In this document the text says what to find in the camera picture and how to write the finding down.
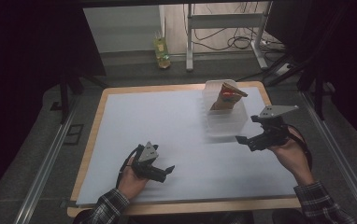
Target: aluminum rail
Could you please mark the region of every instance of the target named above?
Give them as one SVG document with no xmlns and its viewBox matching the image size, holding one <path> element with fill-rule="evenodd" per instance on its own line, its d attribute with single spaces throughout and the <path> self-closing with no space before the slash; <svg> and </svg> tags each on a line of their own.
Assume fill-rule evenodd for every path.
<svg viewBox="0 0 357 224">
<path fill-rule="evenodd" d="M 36 178 L 32 186 L 30 187 L 23 201 L 23 204 L 21 205 L 21 209 L 19 210 L 18 215 L 15 218 L 15 224 L 29 223 L 36 208 L 36 204 L 38 203 L 39 197 L 41 196 L 42 190 L 44 189 L 48 177 L 50 176 L 50 171 L 53 167 L 53 164 L 55 163 L 60 148 L 62 147 L 65 135 L 67 134 L 71 121 L 73 120 L 73 117 L 76 113 L 76 108 L 79 103 L 79 99 L 80 96 L 73 96 L 70 103 L 70 113 L 68 114 L 65 123 L 60 126 L 58 133 L 56 134 L 53 139 L 53 142 L 50 145 L 50 149 L 48 150 L 45 159 L 42 161 L 41 166 L 39 167 L 38 173 L 36 174 Z"/>
<path fill-rule="evenodd" d="M 352 191 L 355 199 L 357 200 L 357 175 L 354 173 L 348 160 L 343 155 L 338 143 L 334 139 L 333 135 L 330 132 L 325 121 L 321 120 L 319 116 L 316 114 L 315 110 L 313 109 L 313 102 L 308 93 L 300 92 L 301 96 L 303 97 L 307 110 L 311 115 L 312 119 L 314 120 L 319 132 L 325 143 L 327 144 L 330 153 L 333 155 L 336 164 L 341 171 L 341 174 L 344 176 L 345 180 L 347 181 L 350 190 Z"/>
</svg>

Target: wall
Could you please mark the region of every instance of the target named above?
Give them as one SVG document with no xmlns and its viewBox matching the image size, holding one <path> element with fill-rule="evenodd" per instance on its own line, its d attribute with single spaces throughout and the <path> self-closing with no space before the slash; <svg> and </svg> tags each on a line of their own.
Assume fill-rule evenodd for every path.
<svg viewBox="0 0 357 224">
<path fill-rule="evenodd" d="M 159 6 L 84 8 L 99 53 L 153 49 Z"/>
</svg>

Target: metal frame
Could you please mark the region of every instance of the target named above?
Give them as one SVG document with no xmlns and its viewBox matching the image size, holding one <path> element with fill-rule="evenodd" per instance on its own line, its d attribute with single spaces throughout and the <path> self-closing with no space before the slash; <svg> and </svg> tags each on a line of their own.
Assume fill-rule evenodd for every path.
<svg viewBox="0 0 357 224">
<path fill-rule="evenodd" d="M 246 13 L 246 14 L 220 14 L 220 15 L 193 15 L 192 4 L 188 4 L 187 16 L 187 71 L 193 70 L 193 29 L 212 29 L 212 28 L 237 28 L 237 27 L 258 27 L 258 34 L 251 41 L 251 47 L 257 58 L 261 69 L 266 69 L 268 66 L 265 62 L 263 54 L 260 51 L 261 37 L 263 36 L 266 21 L 268 19 L 269 10 L 272 6 L 272 1 L 268 2 L 263 13 Z"/>
<path fill-rule="evenodd" d="M 357 175 L 354 173 L 348 160 L 345 155 L 343 155 L 338 143 L 334 139 L 334 136 L 331 134 L 330 129 L 324 120 L 322 120 L 316 111 L 313 109 L 313 102 L 311 96 L 306 92 L 300 92 L 300 95 L 304 99 L 307 111 L 310 116 L 313 118 L 314 123 L 316 124 L 319 133 L 321 134 L 324 142 L 326 143 L 330 153 L 332 154 L 338 169 L 341 171 L 341 174 L 344 176 L 347 184 L 352 191 L 356 201 L 357 201 Z"/>
<path fill-rule="evenodd" d="M 36 209 L 39 197 L 41 196 L 42 190 L 44 189 L 47 180 L 50 176 L 50 171 L 52 170 L 53 164 L 59 154 L 60 148 L 62 147 L 65 135 L 70 127 L 71 121 L 76 113 L 76 108 L 79 103 L 80 96 L 74 95 L 71 100 L 71 110 L 68 114 L 66 121 L 60 126 L 58 133 L 53 139 L 50 149 L 42 161 L 39 167 L 39 171 L 36 174 L 36 178 L 29 189 L 26 198 L 21 205 L 18 215 L 15 218 L 15 224 L 26 224 L 30 222 L 30 219 Z"/>
</svg>

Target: clear plastic container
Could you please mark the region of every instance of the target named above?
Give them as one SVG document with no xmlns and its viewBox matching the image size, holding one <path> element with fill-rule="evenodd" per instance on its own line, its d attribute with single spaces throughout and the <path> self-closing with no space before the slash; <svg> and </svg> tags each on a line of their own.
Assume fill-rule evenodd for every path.
<svg viewBox="0 0 357 224">
<path fill-rule="evenodd" d="M 210 110 L 219 97 L 222 83 L 237 87 L 231 79 L 210 80 L 202 91 L 205 113 L 207 115 L 207 132 L 213 137 L 235 136 L 240 133 L 248 120 L 243 100 L 238 101 L 230 110 Z"/>
</svg>

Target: dark background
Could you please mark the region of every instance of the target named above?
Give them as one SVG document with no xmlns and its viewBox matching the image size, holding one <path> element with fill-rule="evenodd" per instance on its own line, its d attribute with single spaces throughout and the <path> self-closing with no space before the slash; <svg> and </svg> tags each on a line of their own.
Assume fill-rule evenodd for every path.
<svg viewBox="0 0 357 224">
<path fill-rule="evenodd" d="M 285 40 L 288 46 L 321 30 L 308 49 L 295 53 L 298 61 L 316 46 L 322 35 L 323 27 L 318 27 L 323 15 L 334 9 L 326 1 L 304 2 L 286 6 L 288 15 L 291 10 L 294 16 L 301 8 L 302 14 L 307 13 L 304 19 L 298 20 L 296 15 L 278 22 L 283 26 L 279 29 L 296 31 L 296 39 Z M 350 3 L 322 57 L 328 62 L 325 80 L 336 88 L 333 101 L 357 130 L 357 1 Z M 43 93 L 59 84 L 67 68 L 78 68 L 87 75 L 105 73 L 81 7 L 45 7 L 24 0 L 0 2 L 0 178 L 30 132 Z"/>
</svg>

